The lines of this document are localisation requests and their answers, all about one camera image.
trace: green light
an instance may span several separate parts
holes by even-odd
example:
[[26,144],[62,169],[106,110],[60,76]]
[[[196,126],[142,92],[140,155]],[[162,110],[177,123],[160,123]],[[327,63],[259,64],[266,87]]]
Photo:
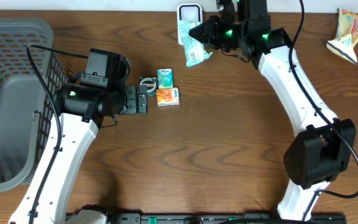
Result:
[[233,30],[229,30],[226,32],[226,35],[232,35],[233,34]]

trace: perforated bin wall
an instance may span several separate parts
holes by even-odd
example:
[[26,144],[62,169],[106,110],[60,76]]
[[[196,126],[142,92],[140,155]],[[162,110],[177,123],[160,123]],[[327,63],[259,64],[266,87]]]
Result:
[[[51,27],[46,22],[38,19],[0,19],[0,94],[6,80],[18,75],[35,76],[27,58],[27,44],[52,47],[53,31]],[[42,73],[49,90],[54,94],[57,89],[68,81],[57,56],[48,51],[35,48],[31,52],[34,62]],[[27,147],[29,152],[34,151],[34,153],[29,153],[29,157],[33,154],[34,158],[18,159],[20,162],[15,161],[14,166],[11,165],[11,156],[0,158],[0,163],[6,163],[0,164],[0,191],[10,189],[21,182],[28,182],[32,179],[35,167],[46,145],[50,129],[50,118],[52,117],[50,102],[46,99],[45,93],[41,88],[39,98],[38,105],[34,105],[32,109],[33,111],[38,111],[33,112],[34,117],[36,113],[41,117],[38,124],[34,122],[34,125],[39,126],[39,132],[32,133],[30,137],[30,139],[37,141],[36,148],[31,149],[29,148],[29,142],[23,142],[20,149],[4,149],[6,151],[0,156],[4,157],[6,154],[14,155],[16,151],[22,150],[22,147]],[[23,170],[27,160],[32,160],[33,166],[31,168],[26,166],[28,170]],[[20,180],[15,178],[23,173],[26,175]]]

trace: plastic bin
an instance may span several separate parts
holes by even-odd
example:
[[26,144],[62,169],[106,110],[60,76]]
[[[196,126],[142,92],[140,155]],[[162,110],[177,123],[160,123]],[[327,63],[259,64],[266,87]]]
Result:
[[[52,110],[26,54],[27,44],[53,45],[51,27],[38,19],[0,19],[0,191],[29,183],[46,145]],[[67,82],[56,55],[32,49],[54,94]]]

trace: crumpled snack bag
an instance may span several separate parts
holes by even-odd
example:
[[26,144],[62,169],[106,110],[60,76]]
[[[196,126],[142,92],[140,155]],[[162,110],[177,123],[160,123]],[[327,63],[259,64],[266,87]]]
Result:
[[209,57],[212,55],[212,52],[207,53],[205,51],[204,45],[202,43],[189,36],[190,29],[200,24],[201,22],[178,21],[178,29],[183,41],[183,46],[185,48],[187,67],[201,63],[204,60],[209,59]]
[[334,40],[326,41],[327,48],[334,54],[357,64],[354,47],[358,43],[358,15],[339,9],[338,27]]

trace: teal packet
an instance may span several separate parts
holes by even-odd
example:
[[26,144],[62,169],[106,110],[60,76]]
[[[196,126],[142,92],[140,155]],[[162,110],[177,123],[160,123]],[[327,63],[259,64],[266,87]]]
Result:
[[201,22],[178,21],[178,29],[180,31],[183,46],[185,48],[187,67],[199,64],[204,60],[209,59],[209,57],[212,55],[212,52],[207,53],[205,51],[204,45],[202,43],[189,36],[190,29],[200,24]]
[[173,71],[172,68],[158,69],[158,88],[167,89],[173,88]]

